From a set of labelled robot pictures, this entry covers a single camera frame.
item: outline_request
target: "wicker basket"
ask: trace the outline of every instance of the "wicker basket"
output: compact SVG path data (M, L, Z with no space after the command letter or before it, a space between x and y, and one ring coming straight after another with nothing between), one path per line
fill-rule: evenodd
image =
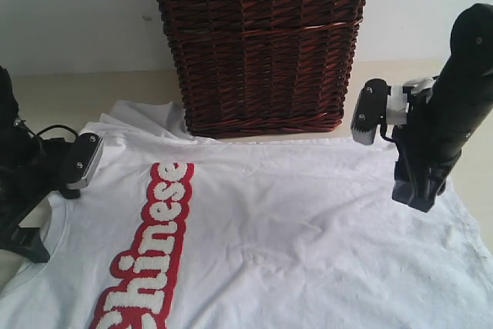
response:
M200 136L331 131L364 0L158 0Z

